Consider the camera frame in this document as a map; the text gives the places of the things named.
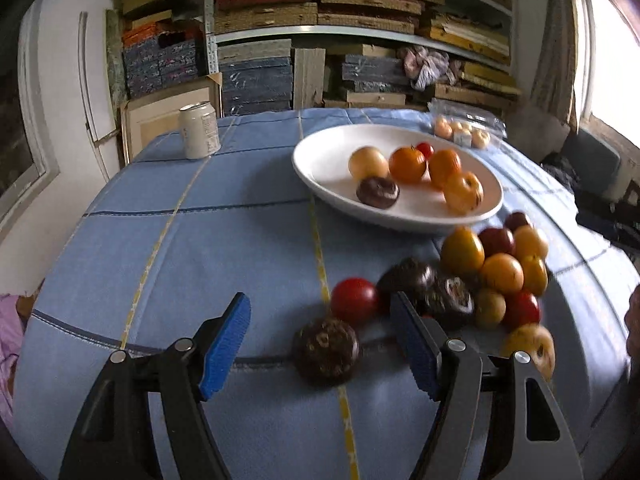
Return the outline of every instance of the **table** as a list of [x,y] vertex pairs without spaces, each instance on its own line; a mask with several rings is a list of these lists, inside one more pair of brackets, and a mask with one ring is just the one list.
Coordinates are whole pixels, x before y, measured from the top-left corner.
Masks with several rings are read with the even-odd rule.
[[[14,437],[49,479],[110,352],[164,349],[237,291],[252,300],[252,323],[224,389],[205,404],[233,478],[408,478],[436,404],[415,386],[388,323],[361,330],[361,367],[343,388],[307,386],[289,359],[294,331],[325,313],[335,283],[375,282],[408,255],[438,257],[440,238],[357,222],[314,200],[295,175],[290,157],[302,137],[369,121],[427,134],[432,119],[374,108],[224,118],[215,155],[185,160],[170,133],[105,186],[46,278],[18,364]],[[478,230],[522,209],[551,241],[543,322],[558,353],[553,389],[594,478],[630,431],[623,315],[638,274],[576,225],[571,194],[533,162],[506,144],[473,153],[504,187],[503,208]],[[462,337],[485,349],[496,341],[473,329]],[[175,479],[159,396],[150,397],[162,471]],[[477,424],[465,478],[477,473],[487,423]]]

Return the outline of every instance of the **white wall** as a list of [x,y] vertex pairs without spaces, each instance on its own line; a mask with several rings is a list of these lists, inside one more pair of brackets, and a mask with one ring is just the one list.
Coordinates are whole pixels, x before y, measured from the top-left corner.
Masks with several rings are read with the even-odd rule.
[[[38,73],[46,122],[60,174],[0,243],[0,293],[31,294],[44,278],[106,180],[85,128],[78,69],[79,14],[88,12],[87,78],[98,136],[112,129],[104,72],[104,9],[111,0],[43,0]],[[103,148],[113,158],[111,149]]]
[[547,0],[513,0],[512,74],[526,96],[530,95],[536,76],[545,31],[546,6]]

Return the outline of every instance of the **white plate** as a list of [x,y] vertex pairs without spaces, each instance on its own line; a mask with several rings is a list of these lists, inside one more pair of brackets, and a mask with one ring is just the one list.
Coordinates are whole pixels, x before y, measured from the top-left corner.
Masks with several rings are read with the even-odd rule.
[[[428,142],[434,150],[452,148],[462,168],[476,174],[484,188],[484,200],[467,216],[453,214],[442,193],[431,187],[428,174],[418,186],[400,186],[400,197],[382,210],[361,203],[357,182],[349,173],[351,153],[363,146],[375,146],[387,158],[401,146]],[[293,167],[309,189],[336,209],[365,222],[399,231],[444,234],[458,225],[470,225],[490,218],[502,205],[502,186],[480,160],[452,142],[432,135],[383,124],[354,124],[321,130],[301,140],[293,152]]]

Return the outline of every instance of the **red tomato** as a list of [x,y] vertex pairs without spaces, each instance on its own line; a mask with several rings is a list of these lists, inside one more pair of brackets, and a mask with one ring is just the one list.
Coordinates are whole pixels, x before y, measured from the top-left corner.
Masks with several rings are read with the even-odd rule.
[[433,146],[431,146],[428,142],[421,142],[415,147],[416,150],[422,152],[424,155],[424,160],[429,160],[429,157],[433,155]]
[[507,303],[507,311],[504,314],[502,323],[510,331],[528,323],[540,322],[538,300],[528,290],[509,294],[504,299]]
[[373,283],[362,278],[348,278],[331,293],[332,314],[350,325],[361,324],[380,310],[380,295]]

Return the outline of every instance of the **blue gripper pad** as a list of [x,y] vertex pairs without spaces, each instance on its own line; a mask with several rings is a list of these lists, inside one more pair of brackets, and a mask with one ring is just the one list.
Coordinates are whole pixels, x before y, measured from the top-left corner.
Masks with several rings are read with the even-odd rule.
[[198,385],[205,400],[222,389],[231,365],[238,354],[244,334],[251,321],[251,302],[242,293],[236,294],[225,313],[219,318],[222,326],[204,355],[204,370]]
[[409,361],[418,388],[427,392],[431,400],[439,399],[439,355],[435,355],[427,343],[422,319],[411,303],[398,294],[391,295],[390,318],[396,330],[398,344]]

